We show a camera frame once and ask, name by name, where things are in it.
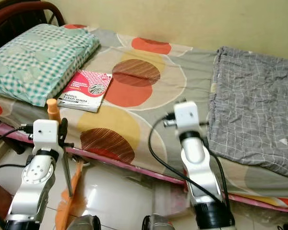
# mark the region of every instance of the headboard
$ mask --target headboard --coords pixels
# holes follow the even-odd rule
[[[25,1],[13,4],[14,2],[16,1],[8,0],[0,3],[0,47],[37,24],[51,23],[54,16],[59,26],[64,25],[62,14],[52,3]],[[53,13],[49,22],[46,20],[44,10]]]

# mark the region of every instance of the green checkered pillowcase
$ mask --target green checkered pillowcase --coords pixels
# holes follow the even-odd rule
[[[85,29],[31,28],[0,48],[0,96],[44,106],[98,46]]]

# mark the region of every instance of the book cover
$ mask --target book cover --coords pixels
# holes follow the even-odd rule
[[[58,106],[97,112],[112,74],[79,70],[58,98]]]

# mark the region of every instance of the patterned bed sheet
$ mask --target patterned bed sheet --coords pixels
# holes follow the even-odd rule
[[[113,80],[98,113],[60,109],[61,117],[69,121],[66,141],[79,149],[175,176],[150,155],[148,134],[151,125],[183,98],[195,101],[200,121],[207,120],[216,52],[101,29],[92,33],[101,48],[81,69],[113,73]],[[0,120],[8,125],[18,127],[47,117],[46,108],[0,97]],[[163,160],[182,171],[174,129],[157,127],[152,146]],[[222,163],[230,193],[288,208],[288,178],[257,166],[225,159]]]

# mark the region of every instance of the cable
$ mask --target cable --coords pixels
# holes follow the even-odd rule
[[[225,175],[224,175],[222,164],[221,164],[220,160],[218,159],[218,157],[207,146],[205,146],[205,147],[208,150],[209,154],[211,156],[213,156],[217,162],[217,165],[218,165],[220,173],[221,173],[222,185],[223,185],[224,194],[225,194],[225,203],[226,203],[227,208],[230,209],[228,190],[227,190],[227,185],[226,185],[226,180],[225,180]]]
[[[2,164],[0,165],[0,168],[3,167],[17,167],[17,168],[24,168],[25,165],[21,165],[21,164]]]
[[[9,134],[11,134],[11,133],[13,133],[13,132],[16,132],[16,131],[18,131],[18,130],[23,130],[23,127],[19,127],[19,128],[13,129],[13,130],[11,130],[11,131],[3,134],[3,135],[0,137],[0,140],[1,140],[2,138],[6,137],[7,135],[9,135]]]
[[[164,116],[162,118],[159,118],[158,120],[156,120],[156,122],[153,124],[149,136],[148,136],[148,148],[150,153],[153,155],[153,157],[163,166],[165,166],[167,169],[171,170],[173,173],[175,173],[176,175],[180,176],[182,179],[186,180],[187,182],[193,184],[195,187],[197,187],[198,189],[202,190],[204,193],[206,193],[207,195],[209,195],[215,202],[217,202],[219,205],[224,206],[224,203],[222,203],[218,198],[216,198],[216,196],[214,196],[212,193],[210,193],[208,190],[206,190],[205,188],[201,187],[199,184],[195,183],[193,180],[191,180],[189,177],[185,176],[184,174],[182,174],[181,172],[179,172],[178,170],[174,169],[173,167],[171,167],[170,165],[168,165],[167,163],[165,163],[163,160],[161,160],[154,152],[154,150],[152,149],[151,146],[151,137],[153,134],[153,131],[155,129],[155,127],[159,124],[159,122],[163,121],[164,119],[166,119],[167,116]]]

